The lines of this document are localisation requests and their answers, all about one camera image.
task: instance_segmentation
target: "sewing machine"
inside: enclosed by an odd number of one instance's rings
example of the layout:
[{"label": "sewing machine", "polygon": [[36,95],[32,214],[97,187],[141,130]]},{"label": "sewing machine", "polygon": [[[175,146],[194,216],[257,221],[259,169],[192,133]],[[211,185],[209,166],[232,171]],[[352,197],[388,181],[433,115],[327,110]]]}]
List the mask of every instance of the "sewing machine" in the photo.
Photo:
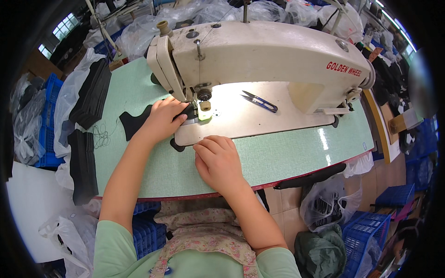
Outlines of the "sewing machine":
[{"label": "sewing machine", "polygon": [[[177,130],[177,145],[211,134],[237,138],[330,125],[374,84],[374,69],[361,52],[324,32],[266,21],[173,31],[166,22],[158,25],[161,35],[152,40],[147,63],[165,90],[195,103],[199,114]],[[278,112],[246,101],[242,90]]]}]

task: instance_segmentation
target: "thread scissors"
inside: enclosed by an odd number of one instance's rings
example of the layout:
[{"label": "thread scissors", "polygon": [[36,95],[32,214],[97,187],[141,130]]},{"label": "thread scissors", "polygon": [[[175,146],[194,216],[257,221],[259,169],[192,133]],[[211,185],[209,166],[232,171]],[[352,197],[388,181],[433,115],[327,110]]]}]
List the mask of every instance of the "thread scissors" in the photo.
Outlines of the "thread scissors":
[{"label": "thread scissors", "polygon": [[263,108],[265,108],[265,109],[267,109],[267,110],[269,110],[269,111],[271,111],[273,113],[276,113],[278,111],[278,107],[276,107],[272,103],[270,103],[268,101],[265,101],[264,99],[262,99],[260,97],[257,97],[256,95],[251,94],[249,92],[243,91],[243,93],[245,93],[248,96],[245,96],[245,95],[240,95],[240,96],[244,97],[248,101],[250,101],[250,102],[252,102],[252,103],[254,103],[254,104],[258,105],[258,106],[261,106],[261,107],[263,107]]}]

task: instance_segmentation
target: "person's left hand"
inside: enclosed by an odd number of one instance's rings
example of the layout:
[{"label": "person's left hand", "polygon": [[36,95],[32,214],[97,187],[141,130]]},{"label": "person's left hand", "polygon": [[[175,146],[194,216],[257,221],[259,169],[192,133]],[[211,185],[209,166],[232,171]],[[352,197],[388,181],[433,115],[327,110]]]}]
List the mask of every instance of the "person's left hand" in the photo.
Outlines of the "person's left hand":
[{"label": "person's left hand", "polygon": [[188,103],[182,103],[172,96],[155,102],[151,108],[150,116],[138,133],[153,144],[170,137],[187,119],[185,114],[178,116],[174,121],[172,121],[173,117],[181,113],[188,105]]}]

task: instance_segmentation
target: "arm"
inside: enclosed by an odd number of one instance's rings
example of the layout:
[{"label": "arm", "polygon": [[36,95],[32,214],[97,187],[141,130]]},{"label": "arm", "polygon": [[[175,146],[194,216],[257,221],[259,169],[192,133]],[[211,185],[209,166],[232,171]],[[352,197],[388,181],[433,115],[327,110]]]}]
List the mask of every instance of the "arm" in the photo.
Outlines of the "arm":
[{"label": "arm", "polygon": [[153,104],[150,116],[131,138],[108,180],[99,221],[111,220],[133,233],[133,211],[150,152],[156,143],[171,136],[187,119],[187,115],[181,115],[172,121],[187,105],[174,97]]},{"label": "arm", "polygon": [[288,249],[275,220],[243,178],[233,141],[213,135],[205,137],[193,149],[196,151],[195,164],[199,174],[211,188],[225,197],[256,254],[272,247]]}]

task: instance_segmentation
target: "plastic bag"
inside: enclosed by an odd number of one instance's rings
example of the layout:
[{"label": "plastic bag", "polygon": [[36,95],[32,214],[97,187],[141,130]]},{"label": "plastic bag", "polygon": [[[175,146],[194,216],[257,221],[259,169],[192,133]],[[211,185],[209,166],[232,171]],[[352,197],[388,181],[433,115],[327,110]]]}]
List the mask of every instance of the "plastic bag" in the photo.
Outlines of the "plastic bag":
[{"label": "plastic bag", "polygon": [[93,48],[88,48],[85,56],[74,68],[74,71],[66,77],[60,89],[54,110],[54,153],[56,157],[64,157],[71,153],[71,147],[66,138],[68,134],[62,132],[63,127],[68,128],[69,125],[63,123],[68,121],[69,114],[79,99],[79,90],[89,74],[89,67],[101,58],[105,58],[105,55],[96,54]]},{"label": "plastic bag", "polygon": [[243,11],[232,7],[225,0],[208,0],[201,3],[200,6],[194,12],[193,25],[218,22],[218,21],[230,21],[230,20],[242,20]]},{"label": "plastic bag", "polygon": [[17,116],[17,113],[20,110],[20,99],[25,93],[25,89],[31,85],[31,82],[28,81],[29,73],[23,74],[20,79],[16,83],[16,87],[14,93],[12,94],[9,111],[12,113],[12,121],[14,122]]},{"label": "plastic bag", "polygon": [[176,22],[193,19],[195,15],[202,10],[209,1],[195,1],[180,8],[161,8],[157,13],[158,17],[167,18],[167,21]]},{"label": "plastic bag", "polygon": [[17,159],[26,165],[34,165],[45,154],[44,147],[39,143],[45,93],[46,89],[40,90],[20,110],[14,121],[14,153]]},{"label": "plastic bag", "polygon": [[152,15],[140,16],[124,29],[116,44],[128,57],[128,61],[144,56],[153,37],[159,35],[156,24],[162,20],[167,20],[168,26],[173,30],[175,20]]},{"label": "plastic bag", "polygon": [[71,160],[71,154],[68,154],[63,158],[65,163],[62,163],[57,168],[55,173],[57,183],[70,190],[74,190],[74,180],[69,174],[69,162]]},{"label": "plastic bag", "polygon": [[382,255],[382,250],[374,237],[371,237],[363,255],[363,261],[360,265],[355,278],[366,278],[369,272],[377,265]]},{"label": "plastic bag", "polygon": [[101,214],[102,200],[91,199],[88,204],[82,205],[82,207],[89,215],[99,219],[99,215]]},{"label": "plastic bag", "polygon": [[295,24],[303,27],[311,27],[317,25],[318,14],[313,6],[306,6],[304,0],[289,0],[286,4],[287,13],[285,23]]},{"label": "plastic bag", "polygon": [[92,276],[97,222],[82,207],[76,206],[73,210],[62,210],[39,227],[40,235],[49,238],[61,251],[66,278]]},{"label": "plastic bag", "polygon": [[[332,221],[326,225],[317,227],[315,225],[317,221],[325,218],[329,219],[329,217],[332,215],[335,205],[334,200],[336,197],[338,198],[337,203],[340,206],[341,218],[337,221]],[[348,222],[349,219],[351,219],[351,216],[360,206],[361,198],[361,184],[357,192],[346,196],[343,178],[340,175],[334,175],[325,181],[314,184],[312,189],[301,202],[300,215],[311,232],[319,233],[335,223],[342,225]],[[326,213],[321,213],[316,208],[316,204],[319,202],[319,200],[327,203],[328,211]]]},{"label": "plastic bag", "polygon": [[[241,19],[243,18],[243,8],[240,8]],[[286,19],[286,12],[282,7],[271,1],[256,1],[247,7],[248,20],[262,20],[284,22]]]},{"label": "plastic bag", "polygon": [[[116,8],[122,6],[125,3],[125,0],[115,0],[113,1]],[[99,16],[99,19],[105,18],[110,13],[110,9],[108,8],[106,3],[98,3],[96,5],[96,13]]]},{"label": "plastic bag", "polygon": [[[336,11],[336,9],[337,8],[333,5],[322,7],[318,11],[318,18],[320,19],[321,24],[324,25],[329,17]],[[356,43],[363,39],[363,24],[358,12],[349,3],[346,4],[344,9],[346,10],[347,15],[351,18],[352,22],[345,14],[343,14],[337,28],[335,29],[335,36],[345,40],[350,39],[352,43]],[[339,13],[337,12],[326,25],[328,30],[332,30],[338,14]]]},{"label": "plastic bag", "polygon": [[374,166],[374,159],[372,158],[372,153],[368,152],[354,160],[348,161],[346,163],[346,168],[343,171],[345,178],[352,177],[353,175],[360,175],[371,171]]}]

